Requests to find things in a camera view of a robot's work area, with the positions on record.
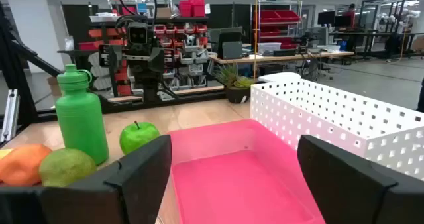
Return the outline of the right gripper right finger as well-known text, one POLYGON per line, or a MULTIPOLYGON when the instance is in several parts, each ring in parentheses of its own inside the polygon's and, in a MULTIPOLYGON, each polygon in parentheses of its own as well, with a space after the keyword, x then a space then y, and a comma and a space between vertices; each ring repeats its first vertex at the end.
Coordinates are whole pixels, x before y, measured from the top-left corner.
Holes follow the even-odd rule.
POLYGON ((424 182, 302 135, 297 159, 326 224, 424 224, 424 182))

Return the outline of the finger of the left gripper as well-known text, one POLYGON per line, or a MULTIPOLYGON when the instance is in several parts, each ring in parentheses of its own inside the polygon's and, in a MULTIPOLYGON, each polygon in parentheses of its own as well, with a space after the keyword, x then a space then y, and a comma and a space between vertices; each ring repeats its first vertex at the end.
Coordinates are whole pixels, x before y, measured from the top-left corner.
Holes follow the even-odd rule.
POLYGON ((100 44, 99 52, 99 65, 104 68, 114 67, 115 63, 111 53, 114 51, 114 46, 110 44, 100 44))
POLYGON ((149 57, 149 68, 153 72, 164 73, 165 70, 165 53, 162 48, 155 47, 149 57))

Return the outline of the green apple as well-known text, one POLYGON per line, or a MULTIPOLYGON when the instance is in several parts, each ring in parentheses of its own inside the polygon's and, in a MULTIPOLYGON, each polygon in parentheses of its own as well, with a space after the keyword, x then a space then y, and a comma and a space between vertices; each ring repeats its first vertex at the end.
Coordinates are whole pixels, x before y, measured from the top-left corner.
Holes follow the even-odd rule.
POLYGON ((119 144, 123 154, 127 155, 159 136, 160 131, 152 123, 134 121, 121 131, 119 144))

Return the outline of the green plastic bottle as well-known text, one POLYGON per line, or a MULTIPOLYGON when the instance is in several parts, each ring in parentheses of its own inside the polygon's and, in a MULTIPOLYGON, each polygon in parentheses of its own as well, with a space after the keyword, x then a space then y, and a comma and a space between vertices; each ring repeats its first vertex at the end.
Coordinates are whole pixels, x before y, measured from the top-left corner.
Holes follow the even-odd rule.
POLYGON ((96 165, 104 163, 109 158, 109 147, 100 98, 89 91, 91 73, 67 64, 57 80, 62 96, 55 110, 64 146, 85 152, 96 165))

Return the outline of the green pear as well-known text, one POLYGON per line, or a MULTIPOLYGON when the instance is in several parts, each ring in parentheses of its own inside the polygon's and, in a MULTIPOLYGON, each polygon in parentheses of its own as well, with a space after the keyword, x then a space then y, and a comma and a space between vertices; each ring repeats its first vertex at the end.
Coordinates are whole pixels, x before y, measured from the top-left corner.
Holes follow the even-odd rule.
POLYGON ((38 172, 43 186, 65 187, 96 172, 95 161, 83 151, 63 148, 51 152, 38 172))

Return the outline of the orange fruit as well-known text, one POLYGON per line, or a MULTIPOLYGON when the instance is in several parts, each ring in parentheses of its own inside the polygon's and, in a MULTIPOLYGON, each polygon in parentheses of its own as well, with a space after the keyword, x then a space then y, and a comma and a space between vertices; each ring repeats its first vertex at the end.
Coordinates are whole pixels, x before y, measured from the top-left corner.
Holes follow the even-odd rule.
POLYGON ((41 182, 39 167, 52 150, 42 144, 13 149, 0 159, 0 182, 8 186, 33 186, 41 182))

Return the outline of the parts bin rack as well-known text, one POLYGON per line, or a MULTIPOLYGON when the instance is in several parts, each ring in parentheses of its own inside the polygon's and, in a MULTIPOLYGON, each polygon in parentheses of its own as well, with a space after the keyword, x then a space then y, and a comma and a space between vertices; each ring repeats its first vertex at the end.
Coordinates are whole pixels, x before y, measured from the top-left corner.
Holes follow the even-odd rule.
MULTIPOLYGON (((115 31, 114 21, 102 20, 92 22, 88 35, 92 42, 85 46, 85 50, 92 50, 93 57, 99 62, 98 48, 100 44, 122 44, 121 37, 115 31)), ((179 91, 204 88, 207 86, 207 76, 204 65, 209 60, 206 37, 206 17, 176 17, 173 19, 155 19, 154 34, 158 37, 160 44, 165 48, 165 66, 163 74, 164 83, 177 96, 179 91)), ((104 69, 104 74, 98 75, 94 86, 101 89, 104 82, 106 88, 111 91, 113 97, 137 96, 131 92, 131 83, 128 80, 130 74, 125 67, 115 72, 115 80, 111 81, 109 69, 104 69)), ((161 101, 173 100, 174 98, 160 92, 161 101)))

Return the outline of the grey monitor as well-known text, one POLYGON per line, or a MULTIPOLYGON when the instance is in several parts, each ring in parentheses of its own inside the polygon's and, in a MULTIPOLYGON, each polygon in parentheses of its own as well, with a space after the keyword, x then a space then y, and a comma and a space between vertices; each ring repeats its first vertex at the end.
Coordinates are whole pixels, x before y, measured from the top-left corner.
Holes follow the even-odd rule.
POLYGON ((219 59, 242 58, 242 27, 214 28, 209 31, 211 50, 219 59))

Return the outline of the white perforated basket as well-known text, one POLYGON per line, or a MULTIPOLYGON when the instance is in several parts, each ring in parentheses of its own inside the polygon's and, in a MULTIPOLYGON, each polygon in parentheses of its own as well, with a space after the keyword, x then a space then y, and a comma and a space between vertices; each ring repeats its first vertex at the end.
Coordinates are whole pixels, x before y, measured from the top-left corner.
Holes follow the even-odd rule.
POLYGON ((313 135, 424 181, 424 113, 298 79, 252 85, 250 116, 292 148, 313 135))

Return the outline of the potted succulent plant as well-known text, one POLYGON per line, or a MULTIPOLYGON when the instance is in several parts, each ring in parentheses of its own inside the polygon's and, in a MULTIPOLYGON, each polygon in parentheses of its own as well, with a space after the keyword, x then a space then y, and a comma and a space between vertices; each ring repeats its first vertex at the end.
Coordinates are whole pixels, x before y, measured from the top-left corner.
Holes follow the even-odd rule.
POLYGON ((214 69, 214 76, 223 84, 225 96, 230 103, 241 104, 249 101, 254 80, 240 75, 236 64, 218 65, 214 69))

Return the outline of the clear plastic tub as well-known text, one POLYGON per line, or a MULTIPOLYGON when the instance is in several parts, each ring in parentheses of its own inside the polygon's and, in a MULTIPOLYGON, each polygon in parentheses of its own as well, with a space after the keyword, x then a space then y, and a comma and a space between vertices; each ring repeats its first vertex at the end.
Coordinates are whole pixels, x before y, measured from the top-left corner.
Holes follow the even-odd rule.
POLYGON ((279 50, 281 48, 281 44, 279 42, 263 42, 258 43, 258 53, 261 56, 265 56, 267 54, 273 55, 275 50, 279 50))

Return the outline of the metal shelf rack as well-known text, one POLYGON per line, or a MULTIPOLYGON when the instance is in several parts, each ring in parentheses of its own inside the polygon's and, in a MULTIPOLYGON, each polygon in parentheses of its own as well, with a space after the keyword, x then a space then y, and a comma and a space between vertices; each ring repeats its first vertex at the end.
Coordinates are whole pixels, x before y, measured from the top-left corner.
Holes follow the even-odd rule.
POLYGON ((253 42, 279 42, 281 49, 295 49, 299 35, 302 1, 258 0, 252 6, 253 42))

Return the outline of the wooden desk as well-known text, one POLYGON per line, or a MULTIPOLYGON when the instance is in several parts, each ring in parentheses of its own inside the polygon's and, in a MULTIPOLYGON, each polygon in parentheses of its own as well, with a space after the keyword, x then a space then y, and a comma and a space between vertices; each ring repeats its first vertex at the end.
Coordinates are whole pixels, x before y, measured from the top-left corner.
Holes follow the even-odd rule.
MULTIPOLYGON (((354 52, 321 52, 320 54, 314 54, 316 58, 333 58, 339 56, 353 56, 354 52)), ((292 61, 302 60, 308 58, 308 55, 296 54, 294 56, 260 56, 251 54, 249 57, 240 59, 220 59, 216 55, 209 55, 209 59, 218 64, 235 64, 235 63, 265 63, 265 62, 280 62, 280 61, 292 61)))

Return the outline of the black computer monitor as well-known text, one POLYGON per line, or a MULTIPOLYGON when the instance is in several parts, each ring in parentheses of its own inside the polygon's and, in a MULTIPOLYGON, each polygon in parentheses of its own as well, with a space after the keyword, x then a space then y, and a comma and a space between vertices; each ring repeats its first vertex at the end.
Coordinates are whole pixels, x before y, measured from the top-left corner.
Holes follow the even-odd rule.
POLYGON ((335 11, 324 11, 318 13, 318 25, 333 25, 335 23, 335 11))

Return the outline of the person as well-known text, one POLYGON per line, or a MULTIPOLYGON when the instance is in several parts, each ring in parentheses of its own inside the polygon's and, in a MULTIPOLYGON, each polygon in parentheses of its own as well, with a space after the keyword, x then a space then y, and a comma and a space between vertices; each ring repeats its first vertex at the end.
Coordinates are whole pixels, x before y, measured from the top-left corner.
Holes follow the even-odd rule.
POLYGON ((352 3, 349 5, 348 10, 344 12, 344 16, 349 17, 350 28, 354 27, 355 14, 355 4, 352 3))

